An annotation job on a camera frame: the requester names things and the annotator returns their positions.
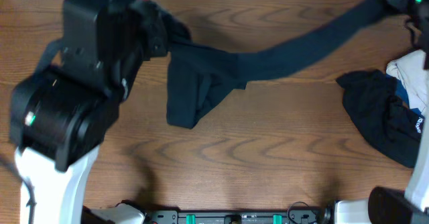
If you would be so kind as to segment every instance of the green strip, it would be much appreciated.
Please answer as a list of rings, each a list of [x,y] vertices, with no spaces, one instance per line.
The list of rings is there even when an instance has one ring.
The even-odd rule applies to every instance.
[[[195,224],[195,215],[186,215],[186,224]]]
[[[282,216],[274,215],[273,216],[273,224],[282,224]]]

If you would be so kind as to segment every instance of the green led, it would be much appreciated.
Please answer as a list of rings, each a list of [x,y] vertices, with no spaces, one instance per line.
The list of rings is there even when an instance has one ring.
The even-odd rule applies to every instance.
[[[34,120],[36,120],[36,116],[35,115],[32,117],[32,120],[29,122],[29,124],[30,125],[33,124]]]

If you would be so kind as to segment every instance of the black cloth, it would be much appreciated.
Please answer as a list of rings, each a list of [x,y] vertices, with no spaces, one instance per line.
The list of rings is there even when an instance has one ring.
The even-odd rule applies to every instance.
[[[258,53],[232,54],[195,44],[171,15],[164,22],[171,39],[167,121],[193,128],[233,89],[250,80],[289,76],[318,62],[360,29],[396,13],[385,0],[364,0],[344,15],[308,34]]]
[[[396,79],[375,70],[350,72],[336,81],[345,90],[344,108],[365,140],[392,160],[413,168],[424,120],[395,95]]]

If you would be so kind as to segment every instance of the wooden tabletop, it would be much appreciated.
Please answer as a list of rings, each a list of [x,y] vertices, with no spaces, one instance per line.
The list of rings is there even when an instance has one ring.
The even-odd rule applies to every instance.
[[[0,5],[0,153],[12,88],[46,44],[62,35],[63,0]],[[254,52],[314,29],[362,0],[155,0],[195,41]],[[411,170],[374,150],[343,109],[341,74],[385,69],[405,52],[403,18],[358,33],[334,54],[288,78],[233,91],[192,129],[166,123],[168,58],[145,62],[120,118],[107,132],[86,186],[85,205],[136,199],[186,209],[286,209],[367,198],[377,186],[404,189]],[[19,181],[0,167],[0,223],[18,223]]]

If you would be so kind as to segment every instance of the fabric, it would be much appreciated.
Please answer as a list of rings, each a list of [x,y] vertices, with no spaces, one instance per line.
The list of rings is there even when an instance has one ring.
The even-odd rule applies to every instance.
[[[351,72],[336,81],[345,90],[344,108],[365,140],[392,160],[413,168],[424,120],[395,95],[396,79],[375,70]]]
[[[193,128],[233,89],[250,80],[289,76],[328,56],[360,29],[396,13],[385,0],[365,0],[329,24],[258,53],[232,54],[195,44],[171,15],[167,121]]]
[[[428,106],[426,79],[428,72],[423,70],[426,53],[417,50],[387,65],[386,73],[401,81],[408,94],[410,109],[424,115]]]

